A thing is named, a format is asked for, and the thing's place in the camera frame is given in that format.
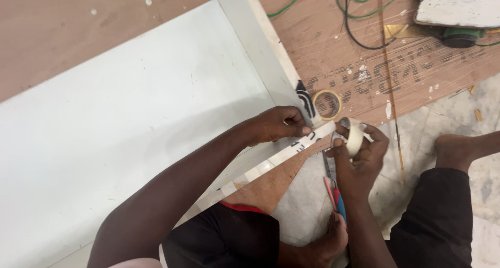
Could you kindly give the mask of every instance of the masking tape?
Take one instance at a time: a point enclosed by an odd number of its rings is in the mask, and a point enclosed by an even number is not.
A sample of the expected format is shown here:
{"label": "masking tape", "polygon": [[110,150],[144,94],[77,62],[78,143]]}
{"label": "masking tape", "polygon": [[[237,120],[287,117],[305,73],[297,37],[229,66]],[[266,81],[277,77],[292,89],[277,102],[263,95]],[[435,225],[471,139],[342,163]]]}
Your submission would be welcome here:
{"label": "masking tape", "polygon": [[341,101],[341,98],[339,97],[338,94],[336,94],[334,91],[331,91],[331,90],[323,90],[323,91],[320,91],[318,93],[316,93],[314,95],[314,97],[312,98],[312,103],[316,106],[316,100],[317,98],[321,95],[321,94],[325,94],[325,95],[328,95],[329,97],[331,97],[332,101],[334,102],[334,105],[336,106],[335,109],[334,109],[334,112],[332,113],[332,116],[329,117],[329,118],[326,118],[326,117],[323,117],[320,115],[320,117],[324,120],[332,120],[334,119],[342,110],[342,101]]}
{"label": "masking tape", "polygon": [[[340,120],[341,126],[347,128],[349,130],[349,137],[347,138],[346,147],[349,151],[349,157],[353,158],[361,149],[361,144],[364,139],[364,131],[359,129],[359,124],[361,121],[354,118],[341,118]],[[334,147],[334,139],[341,138],[341,135],[334,131],[334,135],[332,136],[332,148]]]}

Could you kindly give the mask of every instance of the green power tool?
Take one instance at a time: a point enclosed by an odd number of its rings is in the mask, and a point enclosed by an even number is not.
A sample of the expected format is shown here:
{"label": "green power tool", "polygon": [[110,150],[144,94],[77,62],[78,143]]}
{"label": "green power tool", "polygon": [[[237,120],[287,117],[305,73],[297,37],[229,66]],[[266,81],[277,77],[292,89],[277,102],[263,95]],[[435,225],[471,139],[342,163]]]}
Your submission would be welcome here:
{"label": "green power tool", "polygon": [[448,27],[443,34],[443,44],[449,48],[470,48],[486,33],[484,29]]}

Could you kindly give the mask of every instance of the white board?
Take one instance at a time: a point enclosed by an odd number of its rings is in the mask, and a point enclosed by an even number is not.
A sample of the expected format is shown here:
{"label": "white board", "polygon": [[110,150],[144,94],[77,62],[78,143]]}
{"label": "white board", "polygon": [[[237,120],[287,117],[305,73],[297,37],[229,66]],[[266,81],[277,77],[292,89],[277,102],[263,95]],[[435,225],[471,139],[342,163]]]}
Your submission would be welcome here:
{"label": "white board", "polygon": [[160,171],[274,106],[216,0],[0,105],[0,267],[93,240]]}
{"label": "white board", "polygon": [[498,0],[421,0],[417,23],[471,27],[500,28]]}

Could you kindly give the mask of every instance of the foot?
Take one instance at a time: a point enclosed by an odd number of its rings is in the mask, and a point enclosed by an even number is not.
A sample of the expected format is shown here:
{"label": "foot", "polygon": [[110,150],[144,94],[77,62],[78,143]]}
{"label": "foot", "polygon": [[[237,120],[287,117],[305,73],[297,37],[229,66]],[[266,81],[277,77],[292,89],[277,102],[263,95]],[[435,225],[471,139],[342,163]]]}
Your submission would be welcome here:
{"label": "foot", "polygon": [[459,169],[468,173],[471,163],[500,151],[500,131],[478,137],[443,135],[437,138],[436,168]]}
{"label": "foot", "polygon": [[342,215],[331,213],[327,233],[305,248],[309,250],[311,267],[330,267],[335,256],[347,246],[346,223]]}

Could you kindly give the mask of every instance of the floor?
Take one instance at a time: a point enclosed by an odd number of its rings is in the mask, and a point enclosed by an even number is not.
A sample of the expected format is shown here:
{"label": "floor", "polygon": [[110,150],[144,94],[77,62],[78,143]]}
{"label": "floor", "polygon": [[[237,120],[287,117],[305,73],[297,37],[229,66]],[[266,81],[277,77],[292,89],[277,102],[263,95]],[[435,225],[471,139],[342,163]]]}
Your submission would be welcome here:
{"label": "floor", "polygon": [[[483,120],[477,121],[474,109]],[[381,170],[370,193],[370,205],[384,238],[397,223],[422,171],[434,167],[435,139],[446,133],[477,136],[500,130],[500,74],[398,118],[403,165],[403,185],[395,140],[394,120],[379,126],[391,139]],[[500,267],[500,153],[475,161],[470,168],[473,210],[472,267]],[[321,153],[307,159],[272,216],[280,221],[280,238],[303,246],[323,235],[332,205],[323,184],[326,176]],[[339,258],[335,267],[344,267]]]}

